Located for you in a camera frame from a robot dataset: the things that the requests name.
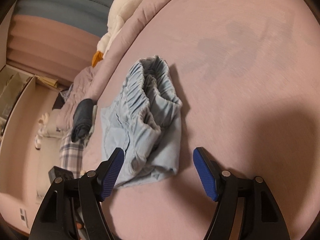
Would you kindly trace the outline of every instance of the checkered pillow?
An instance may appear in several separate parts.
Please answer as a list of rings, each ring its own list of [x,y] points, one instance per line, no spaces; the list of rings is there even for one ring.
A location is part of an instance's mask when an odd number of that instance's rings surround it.
[[[60,167],[73,172],[73,176],[80,177],[82,167],[82,153],[84,150],[84,143],[71,141],[72,129],[61,139],[60,146]]]

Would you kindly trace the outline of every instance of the bed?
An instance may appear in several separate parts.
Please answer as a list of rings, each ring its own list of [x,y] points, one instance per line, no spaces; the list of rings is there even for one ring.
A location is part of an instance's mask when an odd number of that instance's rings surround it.
[[[82,168],[101,162],[101,108],[111,104],[139,58],[159,55],[183,103],[180,171],[115,190],[102,204],[113,232],[126,240],[202,239],[216,208],[192,164],[193,149],[202,146],[236,176],[262,176],[291,239],[312,239],[320,210],[318,16],[304,0],[140,4],[82,91],[82,98],[98,103]]]

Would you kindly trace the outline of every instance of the black object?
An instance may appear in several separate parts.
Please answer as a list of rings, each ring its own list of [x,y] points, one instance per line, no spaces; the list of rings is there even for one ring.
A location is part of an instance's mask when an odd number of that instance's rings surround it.
[[[84,139],[89,134],[92,126],[93,106],[94,103],[90,98],[84,99],[78,104],[73,115],[72,142]]]
[[[88,171],[79,179],[55,178],[40,205],[29,239],[79,239],[75,201],[80,200],[89,239],[114,240],[99,202],[111,194],[123,162],[124,152],[116,148],[109,160],[102,162],[96,171]]]
[[[53,168],[49,170],[48,174],[50,183],[52,183],[57,177],[62,177],[64,180],[74,179],[72,171],[68,171],[57,166],[53,166]]]
[[[12,111],[13,111],[13,109],[14,109],[14,106],[16,105],[17,101],[19,100],[20,95],[21,95],[21,94],[23,93],[23,91],[26,89],[27,84],[30,82],[30,80],[31,80],[31,79],[29,79],[29,78],[27,79],[26,83],[23,85],[22,90],[21,90],[21,91],[18,93],[18,95],[16,96],[16,98],[15,98],[13,104],[12,104],[12,108],[11,108],[11,110],[10,110],[10,113],[9,113],[8,117],[6,118],[7,121],[4,123],[4,126],[2,127],[2,130],[0,131],[1,136],[3,135],[4,130],[5,130],[5,128],[7,127],[7,123],[8,123],[8,120],[9,120],[11,114],[12,114]]]
[[[20,239],[20,240],[28,240],[29,237],[28,236],[25,236],[24,234],[16,231],[15,229],[13,228],[10,228],[12,233],[14,234],[14,236],[17,238],[17,239]]]
[[[215,179],[218,192],[218,206],[204,240],[229,239],[239,197],[245,198],[239,240],[290,240],[276,200],[261,177],[237,178],[229,171],[221,171],[201,147],[195,151],[205,163],[205,176]]]
[[[68,97],[70,96],[70,91],[72,90],[72,87],[73,87],[73,85],[71,85],[69,88],[64,89],[64,90],[60,91],[60,93],[58,93],[58,96],[53,104],[52,110],[61,109],[64,106]]]
[[[0,214],[0,236],[3,237],[1,239],[5,239],[5,240],[17,240],[15,234],[8,227],[7,223],[4,221],[1,214]]]

